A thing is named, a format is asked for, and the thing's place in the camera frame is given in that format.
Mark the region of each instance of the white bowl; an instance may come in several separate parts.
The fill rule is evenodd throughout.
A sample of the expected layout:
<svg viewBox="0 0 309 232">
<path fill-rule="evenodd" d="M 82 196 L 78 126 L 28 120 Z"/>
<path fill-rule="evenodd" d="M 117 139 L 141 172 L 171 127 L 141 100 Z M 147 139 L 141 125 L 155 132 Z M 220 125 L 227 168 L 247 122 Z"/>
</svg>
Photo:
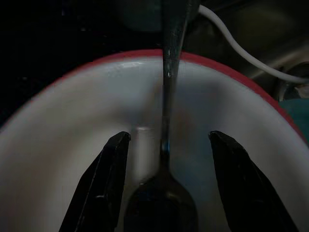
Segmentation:
<svg viewBox="0 0 309 232">
<path fill-rule="evenodd" d="M 161 51 L 121 53 L 64 76 L 1 129 L 0 230 L 58 231 L 77 183 L 108 138 L 132 133 L 123 211 L 154 175 L 161 118 Z M 309 231 L 309 149 L 259 86 L 215 61 L 183 53 L 171 171 L 193 196 L 200 231 L 229 231 L 208 133 L 234 137 L 272 182 L 300 231 Z"/>
</svg>

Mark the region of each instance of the spoon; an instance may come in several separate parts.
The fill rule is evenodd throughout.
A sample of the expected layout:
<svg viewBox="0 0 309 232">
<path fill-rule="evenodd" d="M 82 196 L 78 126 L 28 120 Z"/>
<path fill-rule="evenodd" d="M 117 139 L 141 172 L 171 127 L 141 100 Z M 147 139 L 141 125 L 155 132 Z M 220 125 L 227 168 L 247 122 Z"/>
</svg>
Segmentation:
<svg viewBox="0 0 309 232">
<path fill-rule="evenodd" d="M 192 0 L 162 0 L 163 107 L 157 174 L 131 196 L 125 232 L 197 232 L 197 210 L 189 192 L 169 172 L 169 128 L 183 37 Z"/>
</svg>

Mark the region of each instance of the stainless steel sink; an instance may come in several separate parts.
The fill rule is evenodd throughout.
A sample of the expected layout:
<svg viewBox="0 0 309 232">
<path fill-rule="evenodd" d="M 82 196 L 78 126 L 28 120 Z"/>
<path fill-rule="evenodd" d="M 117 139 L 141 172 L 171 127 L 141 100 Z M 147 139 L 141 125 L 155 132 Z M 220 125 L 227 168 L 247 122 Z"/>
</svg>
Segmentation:
<svg viewBox="0 0 309 232">
<path fill-rule="evenodd" d="M 236 41 L 267 65 L 286 72 L 309 62 L 309 8 L 302 0 L 203 0 L 201 4 L 215 11 Z M 239 56 L 201 15 L 189 25 L 184 50 L 226 64 L 275 94 L 278 79 Z"/>
</svg>

